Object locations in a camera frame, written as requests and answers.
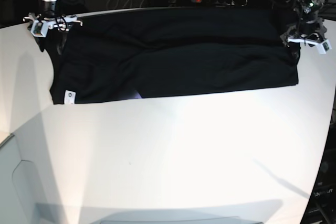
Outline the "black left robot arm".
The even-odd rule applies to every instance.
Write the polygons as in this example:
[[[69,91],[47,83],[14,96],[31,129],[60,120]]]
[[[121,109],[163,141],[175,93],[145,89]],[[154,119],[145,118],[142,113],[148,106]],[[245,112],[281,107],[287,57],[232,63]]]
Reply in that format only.
[[[315,47],[320,54],[330,48],[326,39],[327,28],[320,11],[325,0],[270,0],[275,8],[280,39],[296,60],[300,58],[300,45]]]

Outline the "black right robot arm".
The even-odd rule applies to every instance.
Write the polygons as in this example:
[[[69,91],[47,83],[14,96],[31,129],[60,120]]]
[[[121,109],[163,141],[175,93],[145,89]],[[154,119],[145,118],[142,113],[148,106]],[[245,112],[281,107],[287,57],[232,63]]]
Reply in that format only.
[[[29,23],[27,29],[41,51],[45,49],[48,32],[56,30],[60,34],[56,44],[57,53],[60,55],[67,40],[67,33],[75,23],[83,25],[83,22],[77,15],[65,15],[60,10],[60,0],[38,0],[38,3],[40,12],[29,13],[23,17],[23,21]]]

